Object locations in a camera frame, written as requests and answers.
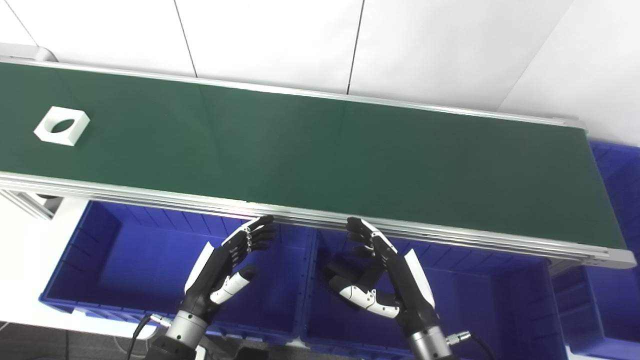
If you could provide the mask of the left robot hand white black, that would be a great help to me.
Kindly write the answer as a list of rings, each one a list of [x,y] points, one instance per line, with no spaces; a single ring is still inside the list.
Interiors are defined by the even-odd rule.
[[[202,262],[199,273],[188,281],[178,312],[187,313],[210,324],[222,304],[233,297],[224,289],[232,279],[242,279],[248,284],[256,275],[253,266],[246,266],[249,278],[233,269],[246,259],[249,253],[269,248],[277,227],[272,215],[254,218],[236,228],[219,246],[213,247]]]

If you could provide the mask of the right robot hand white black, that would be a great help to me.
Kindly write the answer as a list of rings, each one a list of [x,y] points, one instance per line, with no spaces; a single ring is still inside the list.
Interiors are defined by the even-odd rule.
[[[332,260],[329,288],[357,308],[394,319],[406,337],[441,326],[434,295],[416,253],[402,255],[381,230],[365,219],[346,220],[356,251],[371,259],[361,275]]]

